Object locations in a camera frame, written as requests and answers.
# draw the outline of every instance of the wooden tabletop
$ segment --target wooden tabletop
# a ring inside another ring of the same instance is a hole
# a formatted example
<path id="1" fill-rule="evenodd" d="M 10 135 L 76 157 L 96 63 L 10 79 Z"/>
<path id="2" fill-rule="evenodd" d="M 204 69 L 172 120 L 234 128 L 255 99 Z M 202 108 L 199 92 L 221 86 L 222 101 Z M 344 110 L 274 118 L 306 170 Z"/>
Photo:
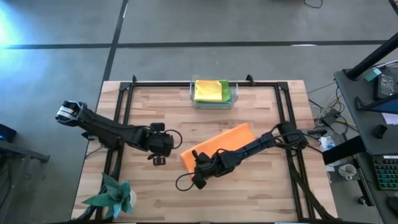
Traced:
<path id="1" fill-rule="evenodd" d="M 304 82 L 287 82 L 298 128 L 312 129 L 314 123 Z M 114 117 L 119 83 L 104 82 L 99 98 L 97 113 L 109 119 Z M 203 190 L 193 187 L 188 192 L 180 192 L 175 188 L 175 179 L 187 172 L 179 156 L 181 152 L 242 123 L 249 123 L 257 137 L 279 123 L 273 88 L 239 87 L 239 100 L 231 110 L 194 109 L 189 88 L 134 88 L 129 124 L 153 122 L 163 122 L 166 129 L 180 131 L 183 143 L 172 151 L 165 166 L 157 167 L 147 160 L 148 153 L 125 147 L 119 180 L 130 180 L 137 203 L 133 214 L 121 212 L 116 222 L 297 221 L 287 160 L 280 148 L 264 150 L 243 161 L 234 172 L 208 179 Z M 174 138 L 178 144 L 179 137 Z M 310 144 L 318 148 L 317 142 L 310 141 Z M 87 153 L 98 147 L 98 142 L 91 142 Z M 306 149 L 303 156 L 312 192 L 328 212 L 337 217 L 322 155 Z M 86 159 L 72 218 L 84 212 L 86 205 L 82 201 L 98 193 L 105 157 L 106 150 L 101 149 Z M 189 177 L 179 182 L 180 188 L 190 184 Z M 300 197 L 306 214 L 302 193 Z"/>

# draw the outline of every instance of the orange towel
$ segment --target orange towel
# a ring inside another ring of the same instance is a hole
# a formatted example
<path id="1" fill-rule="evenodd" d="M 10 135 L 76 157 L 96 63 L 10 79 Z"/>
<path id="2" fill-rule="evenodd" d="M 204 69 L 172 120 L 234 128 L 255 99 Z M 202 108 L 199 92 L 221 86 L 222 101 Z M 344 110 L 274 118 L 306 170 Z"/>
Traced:
<path id="1" fill-rule="evenodd" d="M 207 156 L 211 157 L 217 149 L 226 149 L 235 151 L 250 142 L 254 141 L 256 137 L 250 130 L 249 125 L 241 124 L 231 130 L 225 131 L 183 153 L 181 153 L 182 161 L 185 164 L 188 172 L 195 170 L 195 158 L 192 155 L 192 150 L 196 150 L 198 154 L 204 152 Z"/>

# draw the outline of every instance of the mug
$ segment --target mug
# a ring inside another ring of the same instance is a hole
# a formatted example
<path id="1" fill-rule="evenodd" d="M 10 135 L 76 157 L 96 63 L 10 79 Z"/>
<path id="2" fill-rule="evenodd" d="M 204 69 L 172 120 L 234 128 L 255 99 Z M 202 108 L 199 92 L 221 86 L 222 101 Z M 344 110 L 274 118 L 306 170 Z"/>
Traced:
<path id="1" fill-rule="evenodd" d="M 346 180 L 352 180 L 356 174 L 356 168 L 351 164 L 343 165 L 338 168 L 338 173 Z"/>

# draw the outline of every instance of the plastic container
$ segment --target plastic container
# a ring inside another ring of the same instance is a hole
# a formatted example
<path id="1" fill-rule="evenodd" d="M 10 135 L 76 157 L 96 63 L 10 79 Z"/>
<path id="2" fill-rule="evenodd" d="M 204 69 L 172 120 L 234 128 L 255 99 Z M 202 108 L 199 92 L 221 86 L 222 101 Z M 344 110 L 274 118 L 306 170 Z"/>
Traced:
<path id="1" fill-rule="evenodd" d="M 195 99 L 195 82 L 197 80 L 228 80 L 229 81 L 229 90 L 231 92 L 231 100 L 229 102 L 222 103 L 210 103 L 210 102 L 196 102 Z M 234 106 L 234 103 L 237 102 L 239 98 L 239 87 L 238 81 L 231 81 L 228 77 L 203 77 L 199 75 L 193 75 L 190 81 L 189 86 L 190 99 L 193 102 L 193 106 L 196 109 L 231 109 Z"/>

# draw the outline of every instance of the concrete floor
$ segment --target concrete floor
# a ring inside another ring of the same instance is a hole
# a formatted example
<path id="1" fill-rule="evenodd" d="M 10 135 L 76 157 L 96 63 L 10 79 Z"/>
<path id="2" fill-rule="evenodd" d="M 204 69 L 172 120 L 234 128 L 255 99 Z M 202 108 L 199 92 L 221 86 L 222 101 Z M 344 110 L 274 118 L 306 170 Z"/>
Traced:
<path id="1" fill-rule="evenodd" d="M 109 79 L 130 80 L 133 74 L 139 80 L 189 80 L 194 74 L 242 79 L 250 73 L 258 80 L 304 80 L 313 90 L 378 47 L 345 41 L 386 40 L 398 30 L 388 0 L 324 2 L 321 9 L 311 9 L 296 0 L 130 0 L 119 43 L 331 42 L 318 47 L 117 49 Z M 110 44 L 121 5 L 122 0 L 0 0 L 0 45 Z M 51 155 L 46 166 L 31 164 L 32 178 L 24 180 L 6 223 L 70 218 L 87 141 L 82 130 L 59 125 L 54 116 L 63 100 L 96 107 L 108 56 L 107 48 L 0 49 L 0 123 L 19 132 L 19 145 Z M 394 51 L 383 61 L 397 57 Z M 309 98 L 323 105 L 335 88 Z M 343 115 L 352 121 L 347 111 Z M 340 218 L 380 222 L 375 208 L 356 203 L 360 191 L 354 182 L 331 187 Z"/>

